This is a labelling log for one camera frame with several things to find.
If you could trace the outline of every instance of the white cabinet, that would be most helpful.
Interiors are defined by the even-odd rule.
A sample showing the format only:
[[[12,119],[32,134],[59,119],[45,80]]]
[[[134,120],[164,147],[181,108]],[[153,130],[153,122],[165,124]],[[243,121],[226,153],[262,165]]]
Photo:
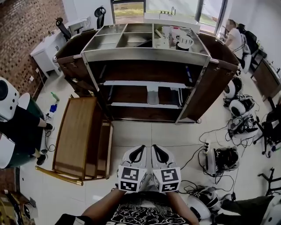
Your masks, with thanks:
[[[63,34],[58,30],[52,36],[48,36],[30,53],[35,59],[40,69],[46,77],[49,77],[47,72],[54,70],[60,75],[58,64],[53,63],[53,57],[65,45],[66,40]]]

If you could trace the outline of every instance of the chair leg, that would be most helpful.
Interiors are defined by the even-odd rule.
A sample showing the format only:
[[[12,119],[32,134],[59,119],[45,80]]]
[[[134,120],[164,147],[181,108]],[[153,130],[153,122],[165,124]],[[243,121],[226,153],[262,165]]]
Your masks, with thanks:
[[[264,151],[262,152],[263,155],[267,153],[267,137],[264,135]]]
[[[262,134],[258,139],[256,139],[256,140],[253,142],[253,144],[255,145],[256,142],[257,142],[258,140],[260,140],[262,137],[263,137],[263,134]]]

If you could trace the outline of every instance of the faucet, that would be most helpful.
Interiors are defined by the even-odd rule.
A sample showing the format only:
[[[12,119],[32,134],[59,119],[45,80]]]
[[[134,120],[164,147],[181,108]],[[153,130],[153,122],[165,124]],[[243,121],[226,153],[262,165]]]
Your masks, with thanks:
[[[171,12],[171,15],[173,15],[173,10],[175,11],[175,14],[174,14],[174,15],[176,15],[176,9],[175,9],[175,7],[174,7],[174,6],[172,7],[172,12]]]

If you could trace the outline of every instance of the shelf compartment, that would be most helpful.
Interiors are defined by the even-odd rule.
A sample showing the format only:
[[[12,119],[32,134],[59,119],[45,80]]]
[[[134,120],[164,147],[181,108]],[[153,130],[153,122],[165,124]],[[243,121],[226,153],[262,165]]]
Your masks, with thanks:
[[[98,153],[100,151],[100,137],[102,130],[102,120],[104,114],[100,107],[94,111],[92,119],[92,129],[90,131],[90,136],[92,137],[89,140],[90,149],[86,155],[86,169],[85,175],[89,177],[96,177],[97,167],[98,167]]]
[[[88,44],[85,51],[98,49],[113,49],[116,47],[120,37],[120,33],[95,36]]]
[[[115,34],[115,33],[122,33],[124,30],[126,24],[114,24],[110,26],[104,26],[98,33],[97,36],[99,35],[104,35],[104,34]]]
[[[112,130],[111,123],[104,120],[101,126],[101,135],[100,142],[98,148],[97,155],[97,176],[107,177],[109,175],[109,171],[107,167],[109,167],[110,161],[110,152],[111,152],[111,144],[110,144],[110,132]]]
[[[142,107],[109,106],[115,120],[134,120],[148,122],[176,122],[181,109],[159,109]]]
[[[181,109],[190,92],[182,89],[181,105],[178,92],[173,93],[169,87],[159,87],[159,105],[149,105],[146,86],[100,86],[100,90],[108,105],[167,109]]]
[[[136,47],[148,40],[151,40],[152,47],[152,33],[123,33],[117,47]]]
[[[89,63],[95,69],[94,62]],[[98,79],[101,85],[126,85],[192,88],[195,86],[202,67],[163,61],[108,61],[103,76]]]
[[[141,32],[141,33],[151,33],[152,30],[152,24],[149,23],[131,23],[128,24],[125,28],[125,33],[131,33],[131,32]]]

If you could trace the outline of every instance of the wooden cart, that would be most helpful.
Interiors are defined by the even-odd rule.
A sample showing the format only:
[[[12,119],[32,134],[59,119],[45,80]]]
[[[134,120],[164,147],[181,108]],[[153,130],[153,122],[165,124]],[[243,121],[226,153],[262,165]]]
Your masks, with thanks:
[[[97,98],[70,98],[58,133],[52,171],[38,166],[36,169],[81,186],[83,181],[109,178],[112,133],[113,125]]]

